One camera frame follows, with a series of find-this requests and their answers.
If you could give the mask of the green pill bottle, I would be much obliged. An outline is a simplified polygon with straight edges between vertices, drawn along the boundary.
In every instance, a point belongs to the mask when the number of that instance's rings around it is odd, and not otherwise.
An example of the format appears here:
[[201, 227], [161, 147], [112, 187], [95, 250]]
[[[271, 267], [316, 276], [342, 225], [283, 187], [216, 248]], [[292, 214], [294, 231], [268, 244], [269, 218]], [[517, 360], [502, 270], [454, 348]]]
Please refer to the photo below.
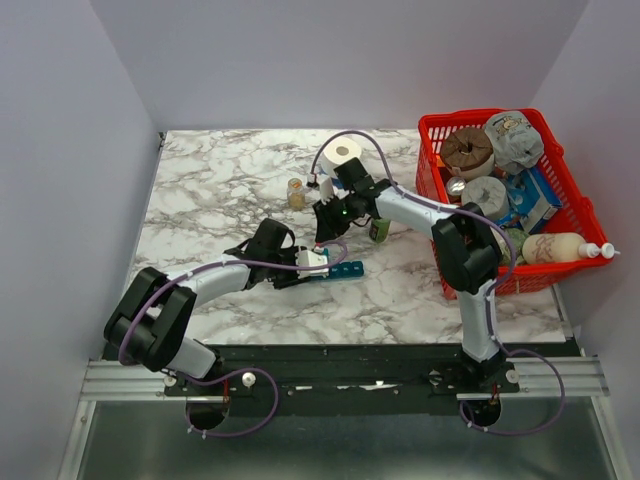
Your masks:
[[369, 228], [369, 237], [375, 243], [382, 243], [387, 239], [391, 221], [388, 219], [374, 219]]

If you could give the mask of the teal weekly pill organizer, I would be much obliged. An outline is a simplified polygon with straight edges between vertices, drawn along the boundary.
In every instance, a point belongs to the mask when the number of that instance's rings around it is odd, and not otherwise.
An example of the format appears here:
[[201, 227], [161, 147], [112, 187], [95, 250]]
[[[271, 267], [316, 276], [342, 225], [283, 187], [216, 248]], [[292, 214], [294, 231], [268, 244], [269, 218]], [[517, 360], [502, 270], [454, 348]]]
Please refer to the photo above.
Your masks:
[[361, 261], [344, 261], [332, 266], [326, 273], [314, 275], [313, 280], [351, 280], [361, 278], [364, 274], [364, 265]]

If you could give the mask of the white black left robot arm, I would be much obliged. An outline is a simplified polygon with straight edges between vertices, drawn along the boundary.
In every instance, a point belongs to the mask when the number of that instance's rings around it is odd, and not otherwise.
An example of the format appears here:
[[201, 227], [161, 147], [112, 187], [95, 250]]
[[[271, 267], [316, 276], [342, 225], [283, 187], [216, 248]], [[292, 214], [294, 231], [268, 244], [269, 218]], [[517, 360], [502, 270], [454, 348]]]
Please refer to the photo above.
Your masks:
[[226, 250], [209, 267], [171, 274], [153, 267], [139, 271], [106, 323], [105, 340], [118, 350], [123, 364], [141, 364], [152, 372], [180, 372], [197, 393], [214, 393], [222, 380], [215, 365], [217, 356], [186, 337], [193, 310], [263, 281], [283, 289], [313, 276], [327, 276], [327, 255], [318, 249], [284, 245], [294, 239], [291, 229], [266, 219], [251, 238]]

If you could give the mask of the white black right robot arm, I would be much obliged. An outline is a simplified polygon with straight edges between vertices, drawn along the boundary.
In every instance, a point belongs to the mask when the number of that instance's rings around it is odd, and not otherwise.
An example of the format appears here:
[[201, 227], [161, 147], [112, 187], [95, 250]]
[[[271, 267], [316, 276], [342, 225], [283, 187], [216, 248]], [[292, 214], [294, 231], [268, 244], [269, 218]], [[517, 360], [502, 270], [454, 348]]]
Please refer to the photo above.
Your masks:
[[327, 175], [313, 177], [320, 199], [313, 204], [315, 241], [325, 243], [346, 233], [363, 217], [387, 219], [427, 235], [445, 283], [456, 292], [463, 327], [458, 363], [460, 379], [480, 392], [496, 380], [505, 354], [496, 329], [495, 293], [501, 249], [491, 222], [480, 208], [418, 197], [389, 179], [376, 181], [352, 158], [336, 169], [346, 195], [340, 197]]

